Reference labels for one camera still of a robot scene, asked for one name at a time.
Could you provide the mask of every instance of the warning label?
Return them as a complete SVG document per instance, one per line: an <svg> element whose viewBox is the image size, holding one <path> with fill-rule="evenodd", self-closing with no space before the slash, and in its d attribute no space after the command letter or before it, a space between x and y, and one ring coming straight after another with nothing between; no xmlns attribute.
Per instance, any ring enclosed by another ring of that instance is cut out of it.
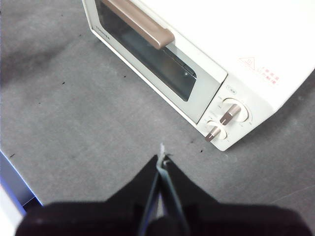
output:
<svg viewBox="0 0 315 236"><path fill-rule="evenodd" d="M252 70L255 70L255 58L240 58L240 60L247 65L248 67L250 67Z"/></svg>

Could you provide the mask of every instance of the control panel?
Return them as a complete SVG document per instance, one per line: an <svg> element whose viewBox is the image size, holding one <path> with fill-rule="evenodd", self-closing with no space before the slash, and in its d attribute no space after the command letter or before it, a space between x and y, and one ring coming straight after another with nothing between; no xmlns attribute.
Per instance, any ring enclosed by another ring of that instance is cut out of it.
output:
<svg viewBox="0 0 315 236"><path fill-rule="evenodd" d="M224 151L271 116L269 104L229 75L196 128Z"/></svg>

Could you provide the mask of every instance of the gray carpet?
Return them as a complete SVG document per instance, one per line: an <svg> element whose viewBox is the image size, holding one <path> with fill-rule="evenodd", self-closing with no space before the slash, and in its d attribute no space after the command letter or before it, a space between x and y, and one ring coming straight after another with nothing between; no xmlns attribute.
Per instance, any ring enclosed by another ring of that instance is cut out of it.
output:
<svg viewBox="0 0 315 236"><path fill-rule="evenodd" d="M88 29L79 0L2 0L1 150L44 203L105 200L164 142L221 202L297 210L315 232L315 74L226 152Z"/></svg>

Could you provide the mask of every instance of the temperature knob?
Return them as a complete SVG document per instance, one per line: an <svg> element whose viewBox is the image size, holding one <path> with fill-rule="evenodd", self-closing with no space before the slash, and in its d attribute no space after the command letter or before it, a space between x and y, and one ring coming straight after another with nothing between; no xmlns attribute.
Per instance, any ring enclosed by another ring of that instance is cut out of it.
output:
<svg viewBox="0 0 315 236"><path fill-rule="evenodd" d="M212 139L214 139L219 133L221 132L221 129L217 126L215 126L210 133L205 137L205 140L207 142L210 142Z"/></svg>
<svg viewBox="0 0 315 236"><path fill-rule="evenodd" d="M215 137L218 137L219 139L225 139L226 138L226 131L222 127L222 125L218 124L215 121L209 121L207 123L207 128L210 130L209 134L205 137L205 140L207 142L210 142Z"/></svg>
<svg viewBox="0 0 315 236"><path fill-rule="evenodd" d="M231 106L221 117L221 124L227 125L233 118L238 122L244 122L248 118L248 111L241 102L233 98L227 98L223 103L228 105L231 104Z"/></svg>

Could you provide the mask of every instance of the blue edge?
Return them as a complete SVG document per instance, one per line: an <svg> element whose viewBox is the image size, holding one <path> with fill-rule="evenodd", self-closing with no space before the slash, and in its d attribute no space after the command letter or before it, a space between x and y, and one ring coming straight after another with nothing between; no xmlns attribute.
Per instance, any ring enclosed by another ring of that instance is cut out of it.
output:
<svg viewBox="0 0 315 236"><path fill-rule="evenodd" d="M36 200L43 206L2 151L0 151L0 184L22 215L26 214L26 206L31 200Z"/></svg>

